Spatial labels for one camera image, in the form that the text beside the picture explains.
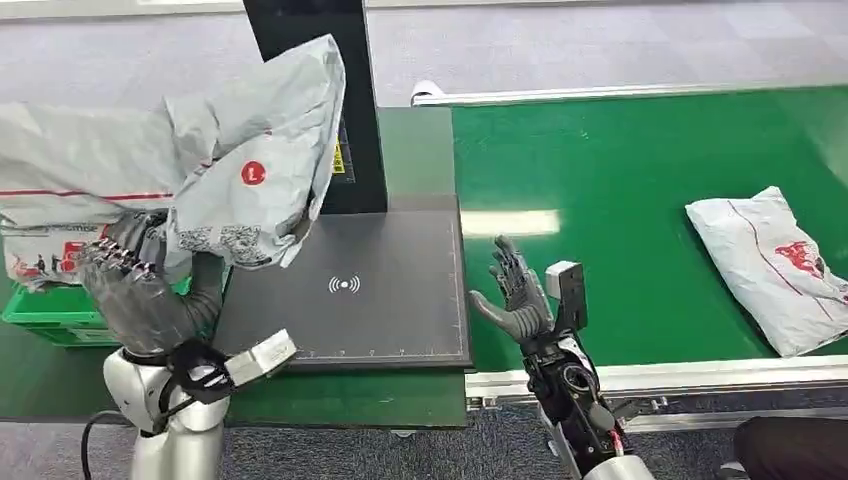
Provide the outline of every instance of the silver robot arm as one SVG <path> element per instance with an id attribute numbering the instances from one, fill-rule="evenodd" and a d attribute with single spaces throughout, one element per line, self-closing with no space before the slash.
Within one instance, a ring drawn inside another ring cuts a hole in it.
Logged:
<path id="1" fill-rule="evenodd" d="M 471 302 L 521 348 L 528 388 L 539 401 L 542 423 L 569 478 L 576 480 L 654 480 L 627 448 L 624 431 L 610 413 L 600 381 L 577 332 L 586 326 L 583 269 L 559 262 L 546 272 L 549 293 L 559 299 L 554 320 L 544 290 L 515 245 L 495 239 L 490 268 L 504 297 L 498 307 L 477 291 Z"/>
<path id="2" fill-rule="evenodd" d="M 223 261 L 195 254 L 191 287 L 177 295 L 161 273 L 163 221 L 161 213 L 127 215 L 85 248 L 80 272 L 123 345 L 104 362 L 103 376 L 120 413 L 139 430 L 132 480 L 213 480 L 230 395 L 270 375 L 296 347 L 280 330 L 232 357 L 214 350 Z M 83 474 L 91 478 L 85 449 Z"/>

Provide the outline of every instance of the qr code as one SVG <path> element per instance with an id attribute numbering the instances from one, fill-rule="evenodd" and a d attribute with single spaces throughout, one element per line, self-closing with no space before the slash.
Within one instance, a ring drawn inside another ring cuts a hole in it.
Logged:
<path id="1" fill-rule="evenodd" d="M 258 226 L 231 225 L 221 227 L 221 245 L 230 251 L 233 261 L 237 263 L 252 263 L 262 260 L 267 255 L 257 248 L 259 232 Z"/>
<path id="2" fill-rule="evenodd" d="M 180 248 L 193 252 L 211 252 L 212 244 L 209 242 L 211 233 L 212 227 L 202 227 L 180 232 Z"/>

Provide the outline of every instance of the red circle logo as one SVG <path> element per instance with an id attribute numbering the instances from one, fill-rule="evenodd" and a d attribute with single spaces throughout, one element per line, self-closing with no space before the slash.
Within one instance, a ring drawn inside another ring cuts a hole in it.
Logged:
<path id="1" fill-rule="evenodd" d="M 245 185 L 259 185 L 265 181 L 265 167 L 261 163 L 251 160 L 245 163 L 241 169 L 241 179 Z"/>

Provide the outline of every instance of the yellow warning label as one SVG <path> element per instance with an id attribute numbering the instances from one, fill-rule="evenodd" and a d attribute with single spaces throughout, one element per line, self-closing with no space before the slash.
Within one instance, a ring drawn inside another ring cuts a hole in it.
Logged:
<path id="1" fill-rule="evenodd" d="M 333 154 L 333 174 L 344 174 L 344 161 L 342 160 L 342 145 L 336 142 L 336 151 Z"/>

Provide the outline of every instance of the metal frame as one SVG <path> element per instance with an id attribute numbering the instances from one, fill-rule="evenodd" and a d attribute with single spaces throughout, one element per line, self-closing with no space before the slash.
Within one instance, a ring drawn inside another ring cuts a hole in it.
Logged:
<path id="1" fill-rule="evenodd" d="M 365 0 L 368 9 L 614 3 L 615 0 Z M 243 12 L 242 0 L 0 0 L 0 19 Z"/>
<path id="2" fill-rule="evenodd" d="M 848 386 L 848 355 L 599 367 L 609 399 Z M 523 370 L 465 376 L 472 403 L 533 402 Z"/>
<path id="3" fill-rule="evenodd" d="M 549 102 L 552 100 L 574 100 L 589 98 L 658 97 L 671 95 L 693 95 L 698 93 L 756 91 L 774 88 L 809 88 L 833 86 L 834 83 L 751 83 L 733 84 L 683 84 L 683 85 L 630 85 L 618 87 L 567 88 L 557 90 L 524 90 L 514 92 L 486 93 L 442 93 L 420 94 L 413 92 L 413 107 L 499 105 L 512 103 Z"/>
<path id="4" fill-rule="evenodd" d="M 624 423 L 624 429 L 627 433 L 731 429 L 738 427 L 754 417 L 832 418 L 835 420 L 848 420 L 848 407 L 644 415 L 626 421 Z"/>

